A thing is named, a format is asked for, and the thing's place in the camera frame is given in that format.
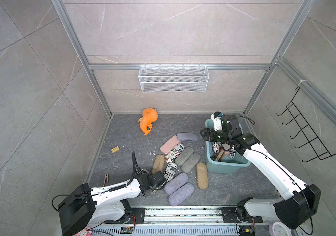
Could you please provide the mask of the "plaid brown glasses case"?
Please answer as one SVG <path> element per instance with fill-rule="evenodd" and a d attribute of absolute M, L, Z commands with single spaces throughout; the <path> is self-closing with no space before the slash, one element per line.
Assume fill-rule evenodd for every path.
<path fill-rule="evenodd" d="M 222 162 L 222 159 L 225 155 L 227 155 L 227 153 L 223 149 L 220 149 L 219 152 L 212 156 L 212 160 L 216 162 Z"/>

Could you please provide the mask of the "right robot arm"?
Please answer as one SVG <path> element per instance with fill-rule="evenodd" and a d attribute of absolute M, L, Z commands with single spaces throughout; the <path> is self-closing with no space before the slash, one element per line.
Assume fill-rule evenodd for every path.
<path fill-rule="evenodd" d="M 317 213 L 321 191 L 315 185 L 308 185 L 281 163 L 279 163 L 250 133 L 220 134 L 214 128 L 200 131 L 205 141 L 227 144 L 230 148 L 250 161 L 274 185 L 279 192 L 275 200 L 246 198 L 237 204 L 239 220 L 253 217 L 268 217 L 280 220 L 285 226 L 296 229 Z"/>

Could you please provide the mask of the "teal plastic storage box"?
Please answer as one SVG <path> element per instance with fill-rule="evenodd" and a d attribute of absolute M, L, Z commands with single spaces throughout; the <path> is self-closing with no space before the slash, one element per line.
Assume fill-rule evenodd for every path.
<path fill-rule="evenodd" d="M 236 153 L 234 158 L 225 157 L 222 159 L 221 162 L 214 161 L 211 159 L 211 157 L 215 153 L 213 151 L 213 144 L 209 141 L 206 141 L 205 148 L 205 163 L 208 172 L 219 174 L 234 174 L 239 169 L 249 167 L 249 165 L 251 164 L 249 160 L 241 156 L 239 153 Z"/>

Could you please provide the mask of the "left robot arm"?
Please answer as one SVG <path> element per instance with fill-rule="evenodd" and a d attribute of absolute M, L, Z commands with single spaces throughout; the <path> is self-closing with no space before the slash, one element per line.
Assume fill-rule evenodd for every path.
<path fill-rule="evenodd" d="M 62 235 L 73 236 L 82 230 L 92 231 L 90 224 L 125 223 L 134 220 L 128 202 L 131 198 L 147 197 L 160 190 L 167 180 L 161 171 L 155 174 L 142 170 L 132 153 L 133 169 L 129 180 L 104 187 L 91 188 L 87 183 L 72 193 L 64 194 L 64 200 L 55 207 L 59 213 Z"/>

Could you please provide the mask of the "flag newspaper print case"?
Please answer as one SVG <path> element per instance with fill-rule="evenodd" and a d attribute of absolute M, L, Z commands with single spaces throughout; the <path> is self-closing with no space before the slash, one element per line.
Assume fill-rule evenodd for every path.
<path fill-rule="evenodd" d="M 219 153 L 221 145 L 219 142 L 214 142 L 212 145 L 212 148 L 213 148 L 214 153 Z"/>

